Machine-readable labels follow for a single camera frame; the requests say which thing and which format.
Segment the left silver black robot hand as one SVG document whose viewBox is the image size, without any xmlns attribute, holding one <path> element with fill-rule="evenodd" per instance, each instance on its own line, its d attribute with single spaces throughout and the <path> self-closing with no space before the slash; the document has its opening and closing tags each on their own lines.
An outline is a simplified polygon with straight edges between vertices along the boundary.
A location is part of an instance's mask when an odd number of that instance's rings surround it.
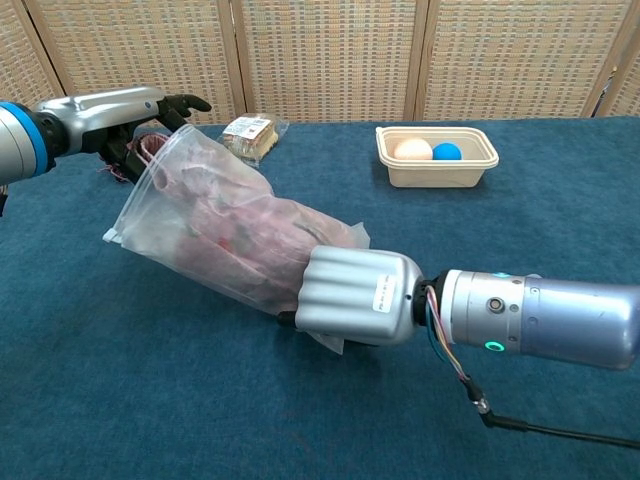
<svg viewBox="0 0 640 480">
<path fill-rule="evenodd" d="M 155 87 L 139 86 L 47 100 L 35 107 L 34 115 L 55 158 L 97 153 L 116 173 L 135 183 L 146 169 L 129 152 L 138 126 L 155 120 L 175 132 L 193 110 L 211 109 L 196 95 L 167 95 Z"/>
</svg>

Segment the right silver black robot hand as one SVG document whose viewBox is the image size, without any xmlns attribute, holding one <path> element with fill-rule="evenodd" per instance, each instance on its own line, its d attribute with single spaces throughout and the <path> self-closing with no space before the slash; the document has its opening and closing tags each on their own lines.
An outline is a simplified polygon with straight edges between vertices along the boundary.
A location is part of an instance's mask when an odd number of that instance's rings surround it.
<svg viewBox="0 0 640 480">
<path fill-rule="evenodd" d="M 278 323 L 336 353 L 346 341 L 397 345 L 427 324 L 427 284 L 403 254 L 318 246 L 304 270 L 297 308 L 280 312 Z"/>
</svg>

